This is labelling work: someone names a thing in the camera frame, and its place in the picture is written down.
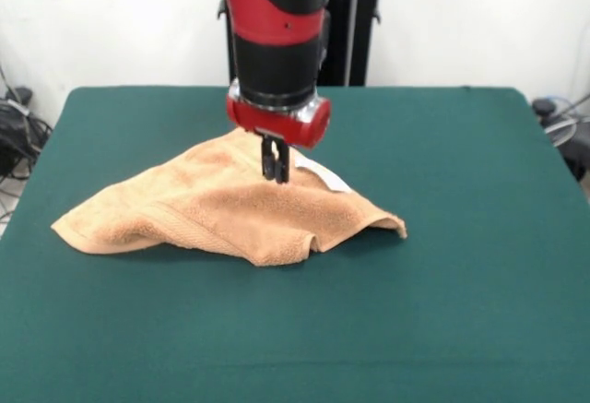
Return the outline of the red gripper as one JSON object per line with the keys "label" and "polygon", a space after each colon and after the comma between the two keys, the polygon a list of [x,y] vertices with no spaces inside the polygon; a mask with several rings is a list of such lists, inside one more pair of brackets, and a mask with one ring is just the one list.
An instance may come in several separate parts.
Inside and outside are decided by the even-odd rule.
{"label": "red gripper", "polygon": [[[289,181],[289,145],[314,148],[325,135],[331,108],[330,100],[316,97],[298,110],[281,113],[227,97],[227,112],[232,122],[245,131],[266,135],[261,142],[262,173],[266,179],[275,178],[278,184]],[[270,136],[282,139],[275,141],[276,165],[273,138]]]}

